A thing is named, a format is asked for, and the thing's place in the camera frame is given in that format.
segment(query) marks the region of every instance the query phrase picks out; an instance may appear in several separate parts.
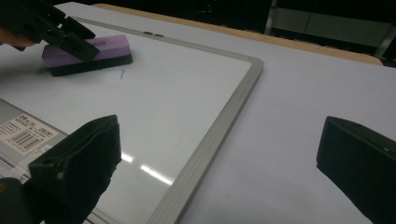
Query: whiteboard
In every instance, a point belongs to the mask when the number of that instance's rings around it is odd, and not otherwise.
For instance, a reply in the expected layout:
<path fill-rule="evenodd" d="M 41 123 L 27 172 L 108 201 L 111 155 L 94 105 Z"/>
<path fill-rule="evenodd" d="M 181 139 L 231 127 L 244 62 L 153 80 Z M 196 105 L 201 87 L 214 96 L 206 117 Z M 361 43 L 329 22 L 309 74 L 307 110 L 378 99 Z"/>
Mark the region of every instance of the whiteboard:
<path fill-rule="evenodd" d="M 126 35 L 134 62 L 52 77 L 40 58 L 44 44 L 25 52 L 3 46 L 0 98 L 65 133 L 116 114 L 123 161 L 95 211 L 118 223 L 174 223 L 261 75 L 263 62 L 79 20 L 97 36 Z"/>

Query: whiteboard frame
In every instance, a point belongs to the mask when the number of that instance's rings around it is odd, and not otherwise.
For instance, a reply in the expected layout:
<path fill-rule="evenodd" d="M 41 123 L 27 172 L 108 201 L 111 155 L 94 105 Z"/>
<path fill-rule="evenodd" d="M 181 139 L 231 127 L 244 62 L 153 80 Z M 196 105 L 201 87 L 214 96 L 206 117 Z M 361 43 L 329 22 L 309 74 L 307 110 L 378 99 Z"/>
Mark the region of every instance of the whiteboard frame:
<path fill-rule="evenodd" d="M 148 224 L 176 223 L 181 217 L 186 205 L 191 200 L 193 193 L 198 189 L 198 186 L 204 178 L 210 164 L 219 152 L 229 131 L 233 127 L 236 118 L 247 101 L 257 80 L 261 76 L 264 62 L 258 58 L 221 49 L 214 49 L 163 35 L 140 32 L 133 29 L 102 23 L 99 21 L 91 21 L 79 17 L 74 17 L 74 19 L 91 25 L 120 31 L 131 35 L 139 35 L 146 38 L 155 39 L 190 49 L 210 52 L 250 63 L 249 69 L 239 82 L 236 89 L 233 91 L 233 94 L 231 95 L 230 99 L 228 99 L 227 104 L 217 115 L 217 118 L 210 126 L 204 138 L 200 141 L 198 147 L 193 151 L 190 158 L 183 166 L 173 185 L 168 191 L 166 191 L 160 203 L 156 206 L 156 209 L 147 221 Z M 120 224 L 116 219 L 116 217 L 111 217 L 110 214 L 105 214 L 99 209 L 95 208 L 87 220 L 93 223 Z"/>

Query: whiteboard eraser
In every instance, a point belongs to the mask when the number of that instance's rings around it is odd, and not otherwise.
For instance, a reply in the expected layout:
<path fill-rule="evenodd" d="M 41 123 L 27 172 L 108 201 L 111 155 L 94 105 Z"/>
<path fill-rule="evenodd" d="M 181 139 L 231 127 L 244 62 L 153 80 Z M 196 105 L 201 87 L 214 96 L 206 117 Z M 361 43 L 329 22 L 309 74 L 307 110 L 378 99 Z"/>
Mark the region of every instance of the whiteboard eraser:
<path fill-rule="evenodd" d="M 99 49 L 92 61 L 83 62 L 61 49 L 47 45 L 42 54 L 44 65 L 54 77 L 62 77 L 128 64 L 133 61 L 125 35 L 99 37 L 86 41 Z"/>

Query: white table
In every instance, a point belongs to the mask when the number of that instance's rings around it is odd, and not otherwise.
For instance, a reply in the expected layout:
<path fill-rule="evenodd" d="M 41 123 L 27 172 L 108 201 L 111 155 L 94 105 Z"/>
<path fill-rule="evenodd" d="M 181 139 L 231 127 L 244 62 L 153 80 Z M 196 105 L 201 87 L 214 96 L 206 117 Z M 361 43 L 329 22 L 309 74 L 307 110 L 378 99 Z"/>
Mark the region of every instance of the white table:
<path fill-rule="evenodd" d="M 327 116 L 396 139 L 396 69 L 76 3 L 59 8 L 265 62 L 180 223 L 370 223 L 316 167 L 318 144 Z"/>

